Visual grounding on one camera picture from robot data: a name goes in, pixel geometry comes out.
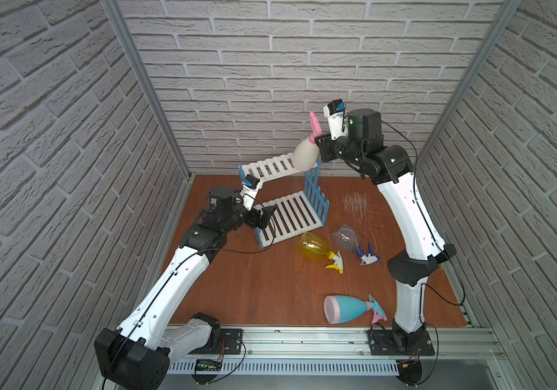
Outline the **blue white wooden shelf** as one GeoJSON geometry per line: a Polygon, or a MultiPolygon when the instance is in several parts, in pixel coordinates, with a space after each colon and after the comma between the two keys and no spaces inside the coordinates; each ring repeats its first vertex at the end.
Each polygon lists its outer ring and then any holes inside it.
{"type": "MultiPolygon", "coordinates": [[[[255,229],[262,249],[326,225],[330,202],[318,186],[320,164],[318,159],[304,173],[303,190],[255,206],[260,211],[275,207],[269,226],[255,229]]],[[[264,184],[299,172],[292,164],[291,153],[239,165],[238,169],[242,180],[254,176],[264,184]]]]}

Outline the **yellow spray bottle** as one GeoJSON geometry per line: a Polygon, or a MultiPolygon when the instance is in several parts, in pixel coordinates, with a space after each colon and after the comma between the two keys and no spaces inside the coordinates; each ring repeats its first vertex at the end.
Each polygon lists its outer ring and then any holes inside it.
{"type": "Polygon", "coordinates": [[[343,275],[343,258],[340,252],[332,251],[322,237],[312,232],[305,232],[301,235],[296,249],[307,258],[332,260],[333,263],[327,265],[326,268],[337,270],[338,273],[343,275]]]}

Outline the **white pink spray bottle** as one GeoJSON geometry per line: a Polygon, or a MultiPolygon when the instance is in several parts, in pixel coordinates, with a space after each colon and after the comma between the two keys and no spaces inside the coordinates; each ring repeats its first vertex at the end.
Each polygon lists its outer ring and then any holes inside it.
{"type": "Polygon", "coordinates": [[[314,112],[309,113],[309,123],[311,134],[296,147],[292,154],[292,165],[301,172],[307,172],[313,168],[319,156],[319,148],[315,139],[322,136],[322,127],[314,112]]]}

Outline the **clear blue spray bottle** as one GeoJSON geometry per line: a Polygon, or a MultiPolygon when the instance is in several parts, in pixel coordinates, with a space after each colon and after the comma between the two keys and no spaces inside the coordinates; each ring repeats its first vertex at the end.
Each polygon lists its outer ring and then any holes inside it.
{"type": "Polygon", "coordinates": [[[371,243],[368,244],[368,251],[364,251],[361,239],[356,231],[348,224],[342,224],[333,234],[333,241],[343,250],[347,250],[361,260],[361,266],[371,265],[380,260],[379,255],[374,253],[371,243]]]}

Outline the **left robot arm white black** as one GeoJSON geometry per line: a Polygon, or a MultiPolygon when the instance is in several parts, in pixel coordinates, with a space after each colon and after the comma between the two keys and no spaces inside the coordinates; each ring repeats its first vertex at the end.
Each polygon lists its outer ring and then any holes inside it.
{"type": "Polygon", "coordinates": [[[248,225],[264,229],[275,206],[257,209],[263,183],[247,175],[237,189],[218,186],[207,196],[186,230],[172,260],[146,297],[120,325],[104,328],[94,341],[99,370],[105,381],[126,389],[156,389],[170,365],[192,352],[220,351],[220,322],[199,313],[177,328],[166,342],[166,328],[199,276],[224,250],[229,232],[248,225]]]}

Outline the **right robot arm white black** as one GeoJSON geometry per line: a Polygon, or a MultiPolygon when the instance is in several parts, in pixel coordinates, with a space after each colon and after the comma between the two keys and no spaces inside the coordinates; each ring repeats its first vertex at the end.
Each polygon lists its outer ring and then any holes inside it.
{"type": "Polygon", "coordinates": [[[406,150],[384,143],[379,112],[347,111],[337,99],[323,108],[327,135],[316,136],[324,162],[340,159],[362,178],[370,178],[390,206],[405,250],[391,258],[387,268],[396,282],[396,312],[391,343],[400,353],[412,352],[428,335],[423,318],[428,278],[456,249],[439,235],[415,183],[415,169],[406,150]]]}

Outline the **teal pink spray bottle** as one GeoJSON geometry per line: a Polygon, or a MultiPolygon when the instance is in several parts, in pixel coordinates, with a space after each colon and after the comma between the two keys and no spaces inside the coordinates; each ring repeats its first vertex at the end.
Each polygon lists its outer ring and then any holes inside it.
{"type": "Polygon", "coordinates": [[[326,320],[330,324],[342,324],[353,321],[366,313],[372,312],[371,324],[387,321],[387,314],[379,303],[369,295],[368,300],[349,296],[326,296],[323,301],[326,320]]]}

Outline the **small green circuit board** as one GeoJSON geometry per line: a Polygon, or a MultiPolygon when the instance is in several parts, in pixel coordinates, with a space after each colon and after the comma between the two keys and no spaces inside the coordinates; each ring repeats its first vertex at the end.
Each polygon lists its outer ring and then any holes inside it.
{"type": "Polygon", "coordinates": [[[223,362],[212,359],[197,359],[194,365],[194,372],[220,372],[223,369],[223,362]]]}

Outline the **black round connector box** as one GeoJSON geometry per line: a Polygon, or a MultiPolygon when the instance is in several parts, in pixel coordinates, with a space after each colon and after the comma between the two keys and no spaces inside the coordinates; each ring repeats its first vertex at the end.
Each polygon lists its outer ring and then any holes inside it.
{"type": "Polygon", "coordinates": [[[423,374],[423,366],[420,361],[397,362],[397,379],[406,386],[416,386],[423,374]]]}

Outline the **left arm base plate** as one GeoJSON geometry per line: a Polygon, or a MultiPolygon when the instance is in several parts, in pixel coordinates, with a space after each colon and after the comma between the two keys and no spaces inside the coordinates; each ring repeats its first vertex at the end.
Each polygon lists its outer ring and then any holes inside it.
{"type": "Polygon", "coordinates": [[[197,354],[240,355],[243,336],[244,330],[242,328],[222,328],[220,333],[210,337],[206,346],[198,349],[197,354]]]}

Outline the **aluminium front rail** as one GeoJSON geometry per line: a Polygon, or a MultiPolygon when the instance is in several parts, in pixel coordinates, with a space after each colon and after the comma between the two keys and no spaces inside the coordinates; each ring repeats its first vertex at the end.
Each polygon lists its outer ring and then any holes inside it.
{"type": "Polygon", "coordinates": [[[366,332],[381,328],[234,326],[244,336],[240,355],[190,354],[171,364],[171,375],[397,376],[397,362],[420,361],[424,372],[445,361],[478,361],[491,370],[507,357],[488,328],[435,328],[428,333],[435,356],[372,356],[366,332]],[[223,362],[220,372],[194,372],[197,359],[223,362]]]}

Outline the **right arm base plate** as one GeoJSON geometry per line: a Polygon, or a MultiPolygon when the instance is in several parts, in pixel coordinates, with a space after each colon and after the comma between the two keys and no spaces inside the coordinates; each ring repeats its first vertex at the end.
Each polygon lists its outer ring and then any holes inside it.
{"type": "Polygon", "coordinates": [[[433,341],[423,329],[412,333],[402,329],[372,329],[366,334],[372,356],[435,356],[433,341]]]}

